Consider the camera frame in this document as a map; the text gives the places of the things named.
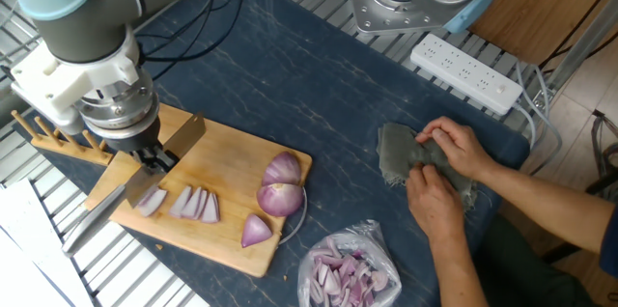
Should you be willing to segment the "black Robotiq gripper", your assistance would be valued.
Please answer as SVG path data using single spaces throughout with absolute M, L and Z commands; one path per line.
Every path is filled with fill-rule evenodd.
M 163 150 L 158 139 L 160 119 L 141 121 L 135 125 L 112 130 L 104 137 L 113 150 L 131 152 L 132 158 L 139 162 L 149 175 L 157 172 L 170 172 L 177 164 L 178 158 L 169 150 Z

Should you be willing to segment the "person's left hand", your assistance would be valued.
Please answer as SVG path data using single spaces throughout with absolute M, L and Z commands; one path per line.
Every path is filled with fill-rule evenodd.
M 460 195 L 434 165 L 414 165 L 406 189 L 408 208 L 431 245 L 465 241 Z

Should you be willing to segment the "person's right hand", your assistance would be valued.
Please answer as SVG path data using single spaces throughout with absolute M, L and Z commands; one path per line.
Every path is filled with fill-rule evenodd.
M 486 153 L 469 126 L 461 126 L 447 117 L 429 122 L 416 134 L 419 143 L 435 141 L 445 153 L 449 164 L 461 175 L 482 181 L 485 172 L 496 165 Z

